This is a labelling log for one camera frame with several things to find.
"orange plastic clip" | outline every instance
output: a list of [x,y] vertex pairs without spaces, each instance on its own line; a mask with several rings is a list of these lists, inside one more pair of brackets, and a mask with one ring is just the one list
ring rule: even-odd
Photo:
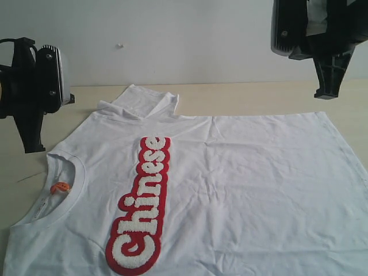
[[51,192],[51,194],[55,194],[57,190],[66,191],[66,192],[69,193],[70,192],[70,186],[66,182],[58,182],[58,183],[51,186],[50,192]]

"white wall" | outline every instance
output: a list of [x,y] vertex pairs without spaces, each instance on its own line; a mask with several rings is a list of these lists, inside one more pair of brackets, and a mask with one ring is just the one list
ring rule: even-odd
[[[315,80],[270,51],[273,0],[1,0],[0,37],[68,56],[73,85]],[[125,48],[116,49],[117,43]],[[0,62],[8,59],[0,47]],[[368,45],[348,78],[368,78]]]

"table surface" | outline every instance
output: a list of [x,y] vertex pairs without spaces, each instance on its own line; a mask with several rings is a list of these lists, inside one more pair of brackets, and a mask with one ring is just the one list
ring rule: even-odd
[[[368,80],[345,81],[340,97],[314,99],[317,83],[234,83],[146,86],[179,94],[176,114],[188,116],[272,115],[325,111],[363,165],[368,167]],[[44,118],[41,133],[46,151],[65,139],[99,100],[112,101],[126,86],[73,87],[76,103]],[[25,155],[12,118],[0,120],[0,271],[9,227],[35,202],[47,175],[45,152]]]

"white t-shirt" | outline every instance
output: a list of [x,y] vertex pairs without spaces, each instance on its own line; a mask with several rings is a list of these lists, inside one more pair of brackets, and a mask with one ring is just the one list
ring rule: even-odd
[[325,113],[177,103],[136,86],[100,102],[48,154],[4,275],[368,275],[368,174]]

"embroidered patch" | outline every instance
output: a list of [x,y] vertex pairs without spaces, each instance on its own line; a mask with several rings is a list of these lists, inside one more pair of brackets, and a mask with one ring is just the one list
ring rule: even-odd
[[127,214],[115,219],[106,246],[106,260],[116,273],[135,276],[157,261],[167,193],[170,138],[141,140],[137,177],[132,192],[122,196],[118,207]]

